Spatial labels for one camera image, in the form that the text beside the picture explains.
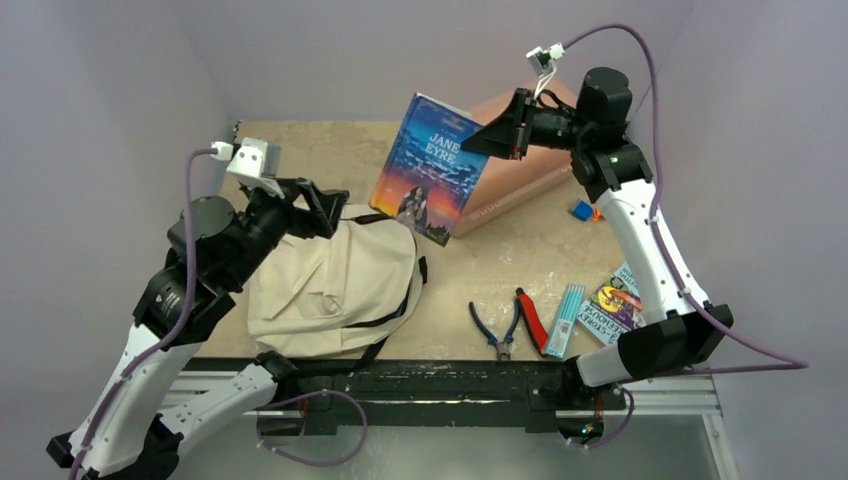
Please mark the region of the beige canvas backpack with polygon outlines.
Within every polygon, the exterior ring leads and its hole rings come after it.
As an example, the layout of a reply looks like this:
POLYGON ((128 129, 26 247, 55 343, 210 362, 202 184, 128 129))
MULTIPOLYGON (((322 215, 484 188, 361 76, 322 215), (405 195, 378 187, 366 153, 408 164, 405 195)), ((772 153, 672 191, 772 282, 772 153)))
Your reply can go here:
POLYGON ((427 280, 427 259, 408 227, 347 205, 331 238, 287 234, 258 267, 248 333, 289 359, 363 350, 412 316, 427 280))

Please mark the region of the blue thin book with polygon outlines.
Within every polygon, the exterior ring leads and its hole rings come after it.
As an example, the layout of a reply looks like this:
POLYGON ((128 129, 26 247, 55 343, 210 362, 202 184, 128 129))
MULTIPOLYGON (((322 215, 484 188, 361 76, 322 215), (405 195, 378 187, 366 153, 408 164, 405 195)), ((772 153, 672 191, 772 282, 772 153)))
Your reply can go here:
POLYGON ((415 93, 369 206, 446 246, 488 162, 461 148, 481 128, 468 113, 415 93))

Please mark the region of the teal pencil pack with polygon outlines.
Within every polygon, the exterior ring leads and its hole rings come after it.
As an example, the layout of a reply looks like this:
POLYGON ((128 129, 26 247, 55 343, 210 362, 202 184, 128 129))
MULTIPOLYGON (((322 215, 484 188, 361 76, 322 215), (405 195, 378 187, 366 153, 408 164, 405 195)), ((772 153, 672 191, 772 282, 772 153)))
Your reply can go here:
POLYGON ((580 306, 585 295, 585 287, 569 284, 562 297, 555 321, 548 332, 548 341, 543 353, 555 359, 564 360, 580 306))

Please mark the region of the light blue treehouse book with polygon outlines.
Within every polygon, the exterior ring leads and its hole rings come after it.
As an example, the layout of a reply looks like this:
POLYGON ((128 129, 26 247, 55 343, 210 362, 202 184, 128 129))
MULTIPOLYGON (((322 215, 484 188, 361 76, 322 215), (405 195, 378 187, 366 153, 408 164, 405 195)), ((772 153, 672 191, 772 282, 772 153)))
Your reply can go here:
POLYGON ((614 345, 623 334, 646 325, 635 277, 623 263, 586 300, 577 321, 603 345, 614 345))

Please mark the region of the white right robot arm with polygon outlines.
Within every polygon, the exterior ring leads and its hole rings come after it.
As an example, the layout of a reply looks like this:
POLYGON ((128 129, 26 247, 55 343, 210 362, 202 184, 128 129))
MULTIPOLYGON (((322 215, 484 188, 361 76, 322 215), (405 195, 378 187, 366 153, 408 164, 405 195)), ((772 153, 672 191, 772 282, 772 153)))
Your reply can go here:
POLYGON ((546 107, 518 88, 505 110, 464 140, 464 151, 519 160, 531 146, 567 150, 589 200, 617 236, 637 283, 644 326, 613 344, 566 361, 564 399, 584 407, 602 388, 673 375, 708 359, 733 324, 685 269, 654 205, 658 178, 626 136, 632 103, 628 78, 598 67, 584 77, 575 106, 546 107))

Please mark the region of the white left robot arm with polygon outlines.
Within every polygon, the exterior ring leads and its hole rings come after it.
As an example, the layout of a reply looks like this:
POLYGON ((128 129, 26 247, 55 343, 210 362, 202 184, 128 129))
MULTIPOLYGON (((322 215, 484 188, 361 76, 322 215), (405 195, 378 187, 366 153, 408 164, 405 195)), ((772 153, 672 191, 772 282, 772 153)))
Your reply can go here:
POLYGON ((108 385, 76 430, 48 443, 48 454, 71 478, 165 479, 192 441, 253 408, 284 409, 297 399, 297 367, 262 353, 225 385, 162 408, 178 374, 283 237, 330 238, 349 198, 305 178, 274 179, 245 195, 243 211, 219 196, 187 199, 108 385))

